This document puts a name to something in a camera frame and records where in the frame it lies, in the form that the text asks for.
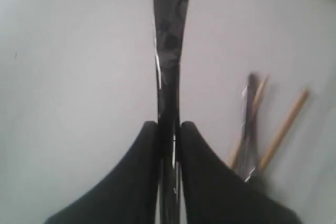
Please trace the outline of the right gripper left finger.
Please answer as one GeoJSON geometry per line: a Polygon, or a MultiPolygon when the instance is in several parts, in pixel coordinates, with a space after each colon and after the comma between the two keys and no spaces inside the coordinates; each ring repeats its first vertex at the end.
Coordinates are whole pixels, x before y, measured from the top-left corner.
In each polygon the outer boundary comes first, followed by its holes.
{"type": "Polygon", "coordinates": [[[159,180],[158,127],[144,122],[115,168],[46,223],[154,223],[159,180]]]}

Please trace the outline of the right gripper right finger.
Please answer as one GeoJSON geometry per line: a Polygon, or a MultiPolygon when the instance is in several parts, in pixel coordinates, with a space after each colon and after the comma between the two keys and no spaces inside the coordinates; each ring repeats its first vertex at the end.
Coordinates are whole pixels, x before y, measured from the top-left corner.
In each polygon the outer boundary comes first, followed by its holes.
{"type": "Polygon", "coordinates": [[[187,223],[301,223],[229,169],[196,125],[181,125],[181,168],[187,223]]]}

